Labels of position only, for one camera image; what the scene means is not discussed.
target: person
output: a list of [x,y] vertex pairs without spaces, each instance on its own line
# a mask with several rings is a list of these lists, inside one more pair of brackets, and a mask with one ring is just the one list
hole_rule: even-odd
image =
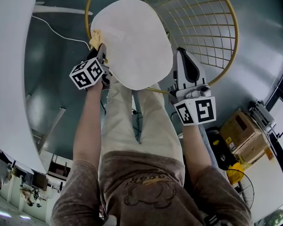
[[32,207],[33,202],[30,200],[32,195],[32,184],[33,184],[33,175],[28,173],[23,177],[23,175],[20,175],[20,194],[26,201],[27,205]]
[[10,182],[11,178],[11,165],[0,159],[0,190],[2,189],[2,185],[7,185]]
[[46,199],[42,198],[40,195],[42,194],[40,193],[39,188],[35,188],[33,191],[33,198],[38,208],[42,207],[41,201],[46,201]]
[[[183,127],[191,197],[183,188],[183,151],[162,94],[138,92],[143,116],[138,142],[132,128],[132,91],[114,77],[101,135],[101,89],[100,82],[88,89],[73,166],[54,205],[53,226],[252,224],[247,205],[212,166],[198,126]],[[100,206],[106,221],[99,217]]]

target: white cable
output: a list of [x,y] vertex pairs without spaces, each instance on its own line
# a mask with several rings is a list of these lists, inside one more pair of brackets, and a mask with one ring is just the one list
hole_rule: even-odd
[[86,43],[85,41],[66,38],[66,37],[62,36],[61,34],[58,34],[56,31],[54,31],[53,28],[49,25],[49,23],[46,22],[45,20],[43,20],[43,19],[41,19],[41,18],[39,18],[39,17],[33,16],[33,15],[32,15],[32,17],[34,17],[34,18],[36,18],[36,19],[39,19],[39,20],[43,21],[44,23],[46,23],[46,24],[48,25],[48,27],[49,27],[56,35],[60,36],[61,38],[66,39],[66,40],[72,40],[72,41],[84,43],[84,44],[86,44],[86,46],[88,47],[88,50],[90,50],[90,47],[89,47],[88,43]]

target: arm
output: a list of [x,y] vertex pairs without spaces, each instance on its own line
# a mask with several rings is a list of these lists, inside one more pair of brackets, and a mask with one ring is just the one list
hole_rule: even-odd
[[250,210],[224,176],[213,168],[198,126],[183,127],[188,172],[200,210],[234,226],[251,225]]
[[183,127],[183,145],[190,179],[194,184],[198,174],[205,168],[212,166],[198,126]]
[[86,96],[74,142],[74,163],[60,198],[55,203],[51,225],[100,225],[98,166],[101,149],[100,93],[102,83]]
[[87,161],[96,169],[99,166],[101,149],[100,94],[102,87],[99,80],[88,90],[74,143],[74,161]]

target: black and white marker cube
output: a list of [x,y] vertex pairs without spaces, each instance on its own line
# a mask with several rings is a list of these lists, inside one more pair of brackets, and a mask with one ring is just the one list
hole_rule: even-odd
[[215,97],[185,99],[174,105],[184,126],[199,125],[216,120]]
[[103,73],[98,60],[92,58],[75,66],[69,76],[79,89],[84,89],[95,85]]

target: hand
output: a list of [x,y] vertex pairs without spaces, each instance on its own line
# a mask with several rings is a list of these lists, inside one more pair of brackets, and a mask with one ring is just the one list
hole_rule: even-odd
[[87,101],[90,101],[90,100],[93,101],[96,98],[98,98],[98,100],[100,100],[102,88],[103,88],[102,79],[99,79],[99,81],[95,85],[90,86],[88,88],[86,100]]
[[100,79],[98,80],[98,82],[96,82],[95,85],[90,86],[87,90],[88,90],[88,91],[90,91],[90,90],[95,90],[95,91],[101,92],[102,88],[103,88],[103,83],[102,83],[102,78],[100,78]]

